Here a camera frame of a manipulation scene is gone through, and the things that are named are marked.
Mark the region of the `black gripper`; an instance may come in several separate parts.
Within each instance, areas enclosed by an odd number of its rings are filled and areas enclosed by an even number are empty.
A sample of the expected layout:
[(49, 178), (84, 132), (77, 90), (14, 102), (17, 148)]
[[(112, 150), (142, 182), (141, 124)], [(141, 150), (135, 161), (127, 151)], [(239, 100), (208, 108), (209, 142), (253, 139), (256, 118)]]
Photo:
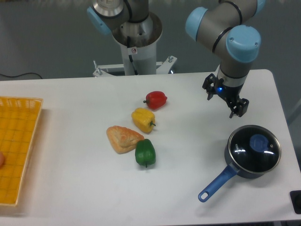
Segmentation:
[(242, 117), (248, 109), (249, 100), (239, 97), (242, 87), (243, 84), (228, 86), (223, 78), (219, 79), (213, 73), (205, 78), (202, 85), (202, 88), (207, 93), (207, 100), (210, 100), (217, 94), (226, 102), (227, 106), (231, 109), (230, 118), (234, 115)]

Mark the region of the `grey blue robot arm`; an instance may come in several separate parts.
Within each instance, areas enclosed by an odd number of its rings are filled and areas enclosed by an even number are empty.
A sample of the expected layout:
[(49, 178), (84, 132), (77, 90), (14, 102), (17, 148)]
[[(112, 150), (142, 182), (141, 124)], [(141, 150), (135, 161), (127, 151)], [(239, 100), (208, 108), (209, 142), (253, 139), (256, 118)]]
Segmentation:
[[(243, 116), (247, 99), (240, 98), (253, 61), (261, 46), (256, 29), (245, 21), (258, 14), (263, 0), (221, 0), (214, 10), (194, 9), (185, 23), (186, 33), (217, 55), (217, 74), (207, 76), (203, 89), (218, 95), (232, 115)], [(126, 75), (157, 74), (156, 47), (162, 34), (161, 20), (146, 0), (94, 0), (87, 9), (91, 23), (102, 34), (112, 34), (121, 48)]]

